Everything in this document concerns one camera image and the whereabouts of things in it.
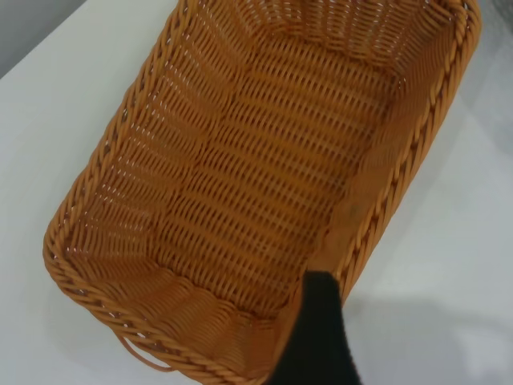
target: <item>white surface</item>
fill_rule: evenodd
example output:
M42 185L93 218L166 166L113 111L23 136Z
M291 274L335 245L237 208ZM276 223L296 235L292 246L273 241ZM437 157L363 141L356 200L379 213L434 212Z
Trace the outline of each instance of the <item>white surface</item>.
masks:
M89 0L0 80L2 383L193 383L134 360L41 254L175 3ZM513 36L486 3L460 93L345 308L365 385L513 383Z

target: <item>basket rim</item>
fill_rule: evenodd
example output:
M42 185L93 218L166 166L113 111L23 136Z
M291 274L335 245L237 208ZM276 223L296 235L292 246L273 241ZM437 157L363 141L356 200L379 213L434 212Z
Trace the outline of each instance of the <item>basket rim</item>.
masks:
M458 89L463 72L477 47L481 31L481 14L477 0L441 0L446 3L455 15L455 34L452 48L444 60L439 79L430 88L431 97L426 101L425 113L418 120L406 141L403 154L398 158L385 187L380 190L376 203L358 227L356 235L349 244L346 258L341 259L335 277L340 282L344 302L350 287L356 282L365 267L366 261L420 164L424 160L433 140L440 128L449 106ZM169 338L150 322L142 319L131 311L124 309L102 290L85 282L64 257L65 240L73 231L76 223L83 215L83 209L91 201L99 182L103 179L108 166L121 149L124 139L132 123L141 120L144 114L142 106L146 103L150 91L164 70L164 63L181 40L185 28L198 11L200 0L178 0L157 43L141 67L134 83L126 91L123 102L107 125L106 131L93 151L91 158L76 178L71 190L66 195L58 211L51 220L43 241L43 257L46 269L55 280L61 291L79 305L87 308L100 322L109 326L121 338L126 338L137 347L150 353L157 359L168 363L178 371L192 379L201 381L210 376L211 379L222 379L230 383L262 384L266 376L247 379L224 365L196 353L186 346ZM361 258L358 266L356 260ZM149 333L151 337L141 338L138 333ZM155 351L145 344L162 344L171 351Z

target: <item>gray wall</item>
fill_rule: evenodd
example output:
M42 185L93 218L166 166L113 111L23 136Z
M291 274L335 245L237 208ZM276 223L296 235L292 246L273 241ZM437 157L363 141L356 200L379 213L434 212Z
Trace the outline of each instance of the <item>gray wall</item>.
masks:
M0 78L85 0L0 0Z

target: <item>orange wicker basket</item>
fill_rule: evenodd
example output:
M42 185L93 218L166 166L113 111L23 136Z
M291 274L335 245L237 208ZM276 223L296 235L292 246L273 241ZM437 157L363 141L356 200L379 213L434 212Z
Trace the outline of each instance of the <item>orange wicker basket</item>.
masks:
M51 277L161 370L263 383L310 258L347 297L480 28L475 0L179 0L48 227Z

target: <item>black object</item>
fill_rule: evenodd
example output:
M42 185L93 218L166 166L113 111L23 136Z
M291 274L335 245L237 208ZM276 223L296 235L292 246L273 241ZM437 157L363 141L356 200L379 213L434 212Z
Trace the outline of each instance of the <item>black object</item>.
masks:
M307 272L296 325L268 385L362 385L349 351L338 285Z

